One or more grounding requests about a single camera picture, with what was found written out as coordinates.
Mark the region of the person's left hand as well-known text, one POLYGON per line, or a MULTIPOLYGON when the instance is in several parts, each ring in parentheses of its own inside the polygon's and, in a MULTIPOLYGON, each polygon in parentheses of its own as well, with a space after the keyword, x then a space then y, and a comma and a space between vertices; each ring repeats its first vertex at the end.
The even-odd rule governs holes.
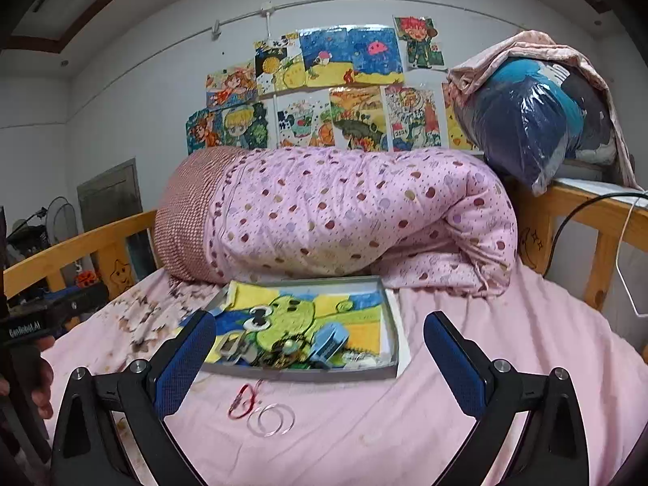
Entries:
MULTIPOLYGON (((35 345, 40 353, 50 349, 55 345, 55 338, 48 336, 36 340, 35 345)), ((54 381, 54 372, 51 364, 47 360, 40 357, 40 376, 37 378, 37 385, 31 390, 31 398, 37 409, 37 413, 43 420, 51 419, 53 416, 53 406, 51 405, 51 384, 54 381)), ((1 397, 9 396, 10 384, 3 379, 0 379, 0 394, 1 397)))

